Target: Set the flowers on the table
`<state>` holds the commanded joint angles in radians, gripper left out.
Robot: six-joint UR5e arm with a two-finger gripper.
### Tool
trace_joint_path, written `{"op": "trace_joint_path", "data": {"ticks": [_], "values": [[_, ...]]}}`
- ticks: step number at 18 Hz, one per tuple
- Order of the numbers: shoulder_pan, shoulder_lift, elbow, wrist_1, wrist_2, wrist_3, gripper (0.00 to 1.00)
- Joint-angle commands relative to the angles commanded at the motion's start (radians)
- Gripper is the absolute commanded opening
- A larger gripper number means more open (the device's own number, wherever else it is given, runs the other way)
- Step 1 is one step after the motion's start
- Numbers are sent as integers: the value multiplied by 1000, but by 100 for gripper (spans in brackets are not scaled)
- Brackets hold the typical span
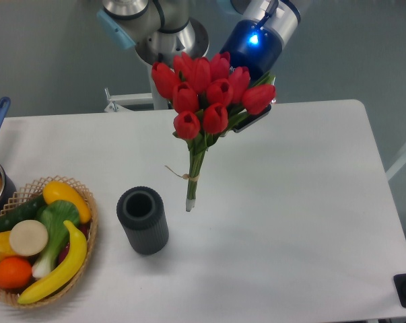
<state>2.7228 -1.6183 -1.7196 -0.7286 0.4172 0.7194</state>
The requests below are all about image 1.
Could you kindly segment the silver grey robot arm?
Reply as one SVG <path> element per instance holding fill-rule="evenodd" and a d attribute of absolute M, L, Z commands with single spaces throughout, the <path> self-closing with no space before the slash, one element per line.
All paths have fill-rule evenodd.
<path fill-rule="evenodd" d="M 252 81 L 272 68 L 309 8 L 310 1 L 218 1 L 241 19 L 222 46 L 233 68 L 247 67 Z M 134 48 L 148 66 L 187 53 L 204 57 L 207 30 L 189 14 L 189 1 L 103 1 L 97 18 L 114 43 Z"/>

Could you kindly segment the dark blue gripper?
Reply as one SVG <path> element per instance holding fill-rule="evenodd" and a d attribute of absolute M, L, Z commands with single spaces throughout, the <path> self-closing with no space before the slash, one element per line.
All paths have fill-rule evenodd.
<path fill-rule="evenodd" d="M 282 52 L 281 38 L 272 31 L 258 29 L 251 20 L 239 21 L 223 45 L 220 53 L 228 52 L 230 66 L 233 68 L 247 67 L 253 81 L 268 72 Z M 272 105 L 256 115 L 250 115 L 232 128 L 240 133 L 271 111 Z"/>

